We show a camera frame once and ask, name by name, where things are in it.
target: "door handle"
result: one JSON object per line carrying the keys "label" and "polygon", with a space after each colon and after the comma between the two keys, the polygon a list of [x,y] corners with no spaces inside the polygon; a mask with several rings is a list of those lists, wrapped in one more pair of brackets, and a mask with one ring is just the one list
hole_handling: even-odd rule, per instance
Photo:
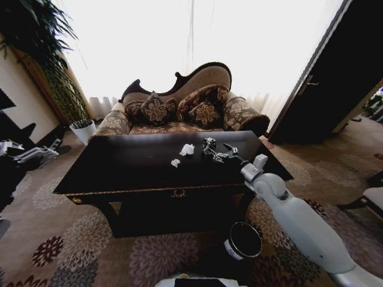
{"label": "door handle", "polygon": [[307,76],[305,82],[303,83],[303,85],[299,89],[297,96],[300,96],[301,94],[303,94],[303,92],[306,90],[307,86],[317,86],[317,85],[319,85],[319,83],[310,82],[313,77],[314,77],[313,75],[308,75]]}

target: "potted plant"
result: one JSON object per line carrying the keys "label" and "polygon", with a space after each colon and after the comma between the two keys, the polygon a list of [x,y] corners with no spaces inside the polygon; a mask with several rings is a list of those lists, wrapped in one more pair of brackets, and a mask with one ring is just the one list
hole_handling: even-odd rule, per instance
{"label": "potted plant", "polygon": [[11,45],[37,62],[69,127],[86,145],[96,127],[78,87],[66,72],[62,52],[70,48],[60,37],[76,36],[65,13],[50,0],[3,0],[0,33],[5,37],[0,42],[5,57]]}

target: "drawer handle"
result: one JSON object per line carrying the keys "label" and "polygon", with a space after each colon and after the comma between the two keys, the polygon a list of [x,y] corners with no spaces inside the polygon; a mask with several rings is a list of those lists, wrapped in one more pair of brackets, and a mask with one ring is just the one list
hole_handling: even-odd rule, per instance
{"label": "drawer handle", "polygon": [[81,203],[81,202],[83,202],[81,199],[79,199],[78,197],[73,197],[72,198],[72,201],[74,202],[74,203]]}
{"label": "drawer handle", "polygon": [[172,198],[181,199],[187,197],[186,190],[173,190]]}

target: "wall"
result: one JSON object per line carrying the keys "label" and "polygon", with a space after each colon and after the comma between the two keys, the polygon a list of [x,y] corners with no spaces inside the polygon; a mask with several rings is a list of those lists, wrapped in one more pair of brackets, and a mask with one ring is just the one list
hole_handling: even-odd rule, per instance
{"label": "wall", "polygon": [[35,143],[59,125],[58,118],[23,66],[17,63],[17,58],[10,48],[6,59],[3,53],[0,54],[0,88],[16,105],[5,109],[4,112],[21,129],[36,123],[37,126],[31,135],[31,140]]}

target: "table leg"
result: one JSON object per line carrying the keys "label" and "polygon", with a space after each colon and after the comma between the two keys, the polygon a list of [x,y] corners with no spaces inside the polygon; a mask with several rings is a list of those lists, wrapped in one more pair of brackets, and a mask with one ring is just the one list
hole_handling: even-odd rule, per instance
{"label": "table leg", "polygon": [[251,191],[244,193],[241,197],[238,208],[237,208],[237,220],[244,221],[247,208],[249,207],[252,200],[255,198],[255,194]]}
{"label": "table leg", "polygon": [[111,206],[110,203],[100,201],[96,203],[90,203],[89,205],[92,205],[104,214],[105,218],[107,219],[110,229],[112,229],[113,236],[115,238],[120,237],[121,228],[120,228],[120,222],[118,220],[118,216],[114,210],[114,208]]}

